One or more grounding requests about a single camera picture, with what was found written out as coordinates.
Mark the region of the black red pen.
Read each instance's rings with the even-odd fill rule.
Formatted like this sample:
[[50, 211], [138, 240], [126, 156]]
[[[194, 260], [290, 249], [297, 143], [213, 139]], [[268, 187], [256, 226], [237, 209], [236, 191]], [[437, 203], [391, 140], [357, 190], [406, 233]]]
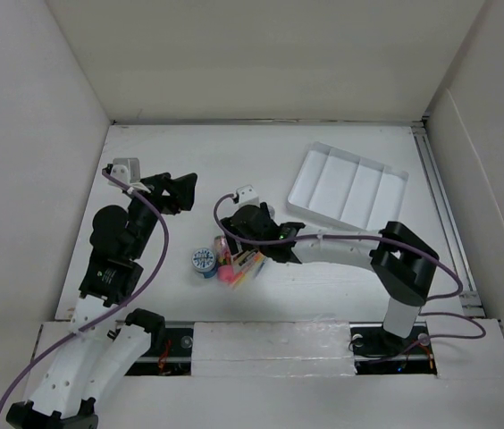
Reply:
[[259, 252], [255, 249], [242, 251], [232, 259], [232, 264], [236, 266], [243, 266], [250, 260], [253, 260], [258, 254]]

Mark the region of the pink capped tube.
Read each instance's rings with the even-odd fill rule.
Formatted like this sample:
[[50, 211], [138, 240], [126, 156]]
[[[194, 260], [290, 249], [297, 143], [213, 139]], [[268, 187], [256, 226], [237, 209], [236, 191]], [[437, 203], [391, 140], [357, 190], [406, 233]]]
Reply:
[[217, 277], [221, 282], [230, 283], [234, 277], [231, 250], [223, 236], [214, 238], [214, 254], [217, 261]]

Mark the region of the blue patterned lid jar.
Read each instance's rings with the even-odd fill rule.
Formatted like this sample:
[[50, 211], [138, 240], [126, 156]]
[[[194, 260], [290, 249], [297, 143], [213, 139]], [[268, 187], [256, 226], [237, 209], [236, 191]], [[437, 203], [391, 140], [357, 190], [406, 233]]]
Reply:
[[203, 278], [212, 278], [217, 272], [216, 255], [210, 248], [198, 248], [191, 256], [193, 269]]

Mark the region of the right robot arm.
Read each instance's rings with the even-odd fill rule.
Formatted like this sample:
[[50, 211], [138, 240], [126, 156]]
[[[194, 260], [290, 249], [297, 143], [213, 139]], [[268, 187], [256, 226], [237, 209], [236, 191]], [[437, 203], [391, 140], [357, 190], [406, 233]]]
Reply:
[[215, 219], [231, 248], [253, 248], [280, 264], [329, 263], [374, 273], [389, 295], [379, 341], [401, 351], [426, 304], [439, 255], [406, 225], [389, 221], [378, 232], [340, 232], [304, 223], [276, 223], [267, 204], [241, 206]]

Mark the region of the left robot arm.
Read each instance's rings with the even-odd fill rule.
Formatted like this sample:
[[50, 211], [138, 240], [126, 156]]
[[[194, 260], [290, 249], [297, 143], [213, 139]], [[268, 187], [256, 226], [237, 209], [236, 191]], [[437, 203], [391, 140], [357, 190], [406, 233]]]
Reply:
[[54, 360], [27, 400], [6, 415], [13, 428], [95, 428], [97, 409], [145, 353], [159, 352], [165, 320], [156, 313], [126, 307], [145, 288], [139, 265], [156, 226], [163, 245], [170, 242], [165, 215], [194, 205], [197, 175], [157, 174], [126, 184], [107, 169], [103, 175], [130, 199], [127, 207], [104, 206], [92, 221], [88, 267], [79, 286], [68, 334], [46, 350]]

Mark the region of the white divided tray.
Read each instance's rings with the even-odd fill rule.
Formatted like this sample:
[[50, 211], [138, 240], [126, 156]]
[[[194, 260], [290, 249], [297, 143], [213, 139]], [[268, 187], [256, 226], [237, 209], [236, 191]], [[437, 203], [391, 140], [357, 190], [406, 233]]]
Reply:
[[310, 145], [287, 197], [311, 223], [375, 231], [399, 219], [409, 174], [349, 151]]

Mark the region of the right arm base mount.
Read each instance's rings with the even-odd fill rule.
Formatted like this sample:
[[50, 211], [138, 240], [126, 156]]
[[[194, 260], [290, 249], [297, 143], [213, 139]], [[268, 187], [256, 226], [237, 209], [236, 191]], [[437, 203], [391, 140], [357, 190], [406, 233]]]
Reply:
[[401, 339], [381, 326], [356, 326], [349, 342], [356, 375], [437, 374], [432, 346], [412, 346], [427, 333], [424, 325], [416, 325]]

